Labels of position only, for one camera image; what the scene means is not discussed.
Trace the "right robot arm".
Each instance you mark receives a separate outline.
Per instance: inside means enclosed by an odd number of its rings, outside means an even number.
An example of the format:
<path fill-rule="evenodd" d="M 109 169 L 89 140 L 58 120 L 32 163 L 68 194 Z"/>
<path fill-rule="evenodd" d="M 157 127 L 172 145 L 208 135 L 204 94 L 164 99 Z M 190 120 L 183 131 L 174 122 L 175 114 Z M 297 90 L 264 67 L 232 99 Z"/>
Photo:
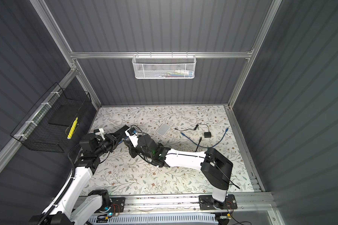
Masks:
<path fill-rule="evenodd" d="M 155 143 L 149 135 L 128 135 L 123 140 L 129 148 L 132 158 L 140 156 L 145 162 L 155 167 L 183 167 L 200 171 L 213 187 L 210 200 L 215 209 L 228 207 L 227 191 L 231 184 L 233 163 L 214 148 L 204 152 L 182 152 Z"/>

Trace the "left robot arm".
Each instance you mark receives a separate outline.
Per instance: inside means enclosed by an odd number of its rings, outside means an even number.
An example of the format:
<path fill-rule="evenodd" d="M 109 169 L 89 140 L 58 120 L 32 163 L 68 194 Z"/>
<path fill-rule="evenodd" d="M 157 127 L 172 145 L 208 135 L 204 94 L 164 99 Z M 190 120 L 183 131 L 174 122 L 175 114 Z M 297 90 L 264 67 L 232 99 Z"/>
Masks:
<path fill-rule="evenodd" d="M 72 170 L 66 183 L 49 206 L 40 215 L 32 216 L 28 223 L 84 225 L 96 211 L 109 212 L 112 203 L 108 191 L 104 189 L 92 191 L 78 208 L 75 209 L 74 205 L 101 163 L 100 157 L 112 153 L 124 138 L 122 132 L 100 135 L 98 130 L 84 135 L 79 142 L 83 155 L 77 162 L 70 160 Z"/>

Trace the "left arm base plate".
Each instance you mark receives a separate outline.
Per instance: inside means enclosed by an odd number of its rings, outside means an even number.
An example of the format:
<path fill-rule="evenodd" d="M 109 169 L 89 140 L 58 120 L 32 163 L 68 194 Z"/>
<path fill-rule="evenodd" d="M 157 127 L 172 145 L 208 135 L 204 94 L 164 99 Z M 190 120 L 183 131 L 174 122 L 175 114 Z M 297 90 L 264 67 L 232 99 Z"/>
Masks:
<path fill-rule="evenodd" d="M 111 205 L 106 206 L 103 210 L 99 209 L 95 213 L 122 213 L 125 206 L 124 197 L 111 197 Z"/>

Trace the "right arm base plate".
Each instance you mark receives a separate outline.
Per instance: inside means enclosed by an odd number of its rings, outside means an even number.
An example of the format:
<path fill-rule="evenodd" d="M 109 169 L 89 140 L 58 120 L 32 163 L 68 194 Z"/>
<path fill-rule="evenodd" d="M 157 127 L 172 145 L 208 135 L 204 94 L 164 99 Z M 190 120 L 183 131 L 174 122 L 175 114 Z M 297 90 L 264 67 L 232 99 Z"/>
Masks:
<path fill-rule="evenodd" d="M 202 211 L 205 210 L 236 210 L 238 208 L 234 195 L 227 195 L 223 202 L 215 200 L 212 196 L 199 196 L 199 205 Z"/>

